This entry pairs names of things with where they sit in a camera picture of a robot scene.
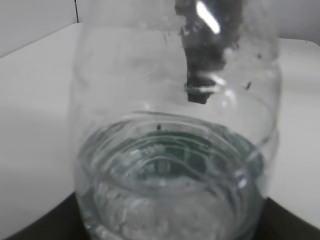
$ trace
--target dark surface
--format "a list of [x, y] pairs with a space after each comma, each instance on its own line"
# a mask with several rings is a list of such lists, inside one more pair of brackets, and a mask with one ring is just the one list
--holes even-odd
[[[76, 197], [72, 194], [37, 222], [6, 240], [90, 239], [82, 225]], [[268, 199], [253, 240], [320, 240], [320, 230]]]

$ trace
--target clear glass jar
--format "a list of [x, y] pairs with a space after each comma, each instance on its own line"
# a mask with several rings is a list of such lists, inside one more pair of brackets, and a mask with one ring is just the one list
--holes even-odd
[[93, 0], [70, 97], [75, 190], [99, 240], [247, 240], [278, 145], [266, 0]]

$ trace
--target dark object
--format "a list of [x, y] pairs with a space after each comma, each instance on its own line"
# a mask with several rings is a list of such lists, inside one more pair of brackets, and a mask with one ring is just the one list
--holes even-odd
[[[242, 0], [202, 0], [217, 20], [220, 32], [213, 32], [197, 14], [196, 0], [176, 0], [175, 11], [184, 16], [181, 40], [187, 65], [187, 87], [213, 87], [216, 83], [199, 73], [221, 71], [225, 67], [224, 50], [237, 48], [238, 28], [242, 22]], [[212, 94], [187, 91], [188, 101], [206, 104]]]
[[[90, 240], [74, 194], [54, 210], [6, 240]], [[294, 216], [272, 199], [266, 201], [252, 240], [320, 240], [320, 230]]]

